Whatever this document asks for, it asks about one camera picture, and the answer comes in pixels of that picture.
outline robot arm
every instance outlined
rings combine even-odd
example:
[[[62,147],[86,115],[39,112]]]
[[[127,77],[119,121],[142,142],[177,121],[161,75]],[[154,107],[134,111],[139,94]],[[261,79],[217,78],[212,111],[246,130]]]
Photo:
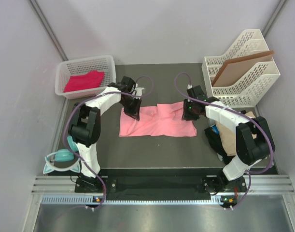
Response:
[[[101,97],[87,101],[74,114],[69,125],[68,133],[76,143],[84,162],[95,173],[98,174],[100,171],[97,159],[97,141],[100,137],[100,116],[112,105],[119,102],[124,106],[126,115],[139,120],[141,98],[122,95],[121,92],[135,92],[136,96],[141,96],[143,91],[144,88],[138,87],[135,81],[124,76],[120,83],[109,84],[101,93]],[[82,174],[86,177],[95,178],[95,175],[85,165],[82,165]]]
[[[236,134],[237,156],[217,175],[217,182],[220,188],[227,189],[232,182],[241,178],[245,171],[269,155],[267,142],[252,122],[224,110],[224,108],[228,107],[215,97],[207,98],[201,86],[188,86],[187,93],[192,98],[221,106],[223,109],[210,105],[206,106],[205,104],[186,99],[183,106],[183,120],[197,120],[200,115],[204,115],[210,119],[212,125],[215,124],[215,121],[218,121]],[[261,116],[254,118],[254,121],[267,134],[274,151],[275,145],[267,121]]]

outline cardboard sheet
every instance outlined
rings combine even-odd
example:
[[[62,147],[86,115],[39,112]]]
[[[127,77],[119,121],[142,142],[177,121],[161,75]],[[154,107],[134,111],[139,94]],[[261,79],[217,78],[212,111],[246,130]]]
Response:
[[[236,83],[253,65],[270,61],[274,51],[265,51],[253,55],[226,60],[216,74],[212,86],[227,87]]]

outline pink towel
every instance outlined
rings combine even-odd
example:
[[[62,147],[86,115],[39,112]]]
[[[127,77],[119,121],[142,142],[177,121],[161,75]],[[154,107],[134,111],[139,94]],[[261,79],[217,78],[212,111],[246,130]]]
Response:
[[[89,88],[98,88],[103,78],[104,72],[98,72],[97,70],[80,76],[71,76],[64,88],[64,93]]]
[[[120,137],[159,136],[194,137],[197,135],[192,121],[182,121],[183,102],[174,104],[157,104],[140,108],[140,121],[120,115]]]

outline desk file organizer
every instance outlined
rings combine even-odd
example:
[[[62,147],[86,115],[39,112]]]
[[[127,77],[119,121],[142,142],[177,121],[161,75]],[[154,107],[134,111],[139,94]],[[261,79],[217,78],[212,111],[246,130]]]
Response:
[[[208,97],[219,98],[230,107],[255,107],[280,76],[273,58],[268,62],[256,63],[231,86],[212,87],[211,82],[227,59],[268,50],[261,31],[259,29],[249,29],[244,30],[222,56],[204,57],[202,70]]]

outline headphones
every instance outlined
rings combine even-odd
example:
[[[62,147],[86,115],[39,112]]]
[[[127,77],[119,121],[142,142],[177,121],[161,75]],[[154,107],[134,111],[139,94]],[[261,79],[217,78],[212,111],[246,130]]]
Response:
[[[69,144],[70,148],[73,151],[75,151],[75,152],[79,151],[77,145],[75,144],[75,142],[73,141],[71,136],[67,137],[67,141],[68,141],[68,144]],[[48,154],[44,158],[46,164],[45,164],[44,169],[43,169],[43,174],[48,174],[48,173],[51,173],[53,171],[65,172],[65,171],[69,171],[69,170],[73,171],[73,172],[76,172],[76,173],[81,172],[81,166],[79,164],[80,159],[77,159],[77,161],[74,164],[72,164],[70,167],[58,168],[58,167],[55,167],[52,164],[51,159],[50,159],[50,157],[52,157],[52,156],[54,156],[54,160],[56,162],[67,162],[67,161],[74,160],[74,154],[72,152],[70,152],[68,149],[61,149],[61,150],[58,150],[56,152],[52,152],[51,154]]]

